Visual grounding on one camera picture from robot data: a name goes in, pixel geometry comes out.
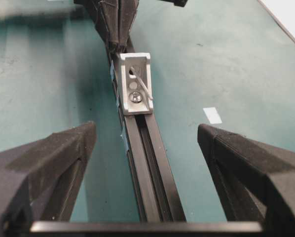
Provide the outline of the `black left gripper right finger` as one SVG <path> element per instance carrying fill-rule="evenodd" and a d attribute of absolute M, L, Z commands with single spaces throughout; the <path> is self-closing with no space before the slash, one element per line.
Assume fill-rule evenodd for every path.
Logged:
<path fill-rule="evenodd" d="M 197 141 L 227 220 L 295 237 L 295 152 L 207 124 Z"/>

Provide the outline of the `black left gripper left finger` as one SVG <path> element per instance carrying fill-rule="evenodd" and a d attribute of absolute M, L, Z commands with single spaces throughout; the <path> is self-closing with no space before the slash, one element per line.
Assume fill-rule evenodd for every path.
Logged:
<path fill-rule="evenodd" d="M 71 218 L 96 143 L 96 124 L 0 152 L 0 237 L 9 226 Z"/>

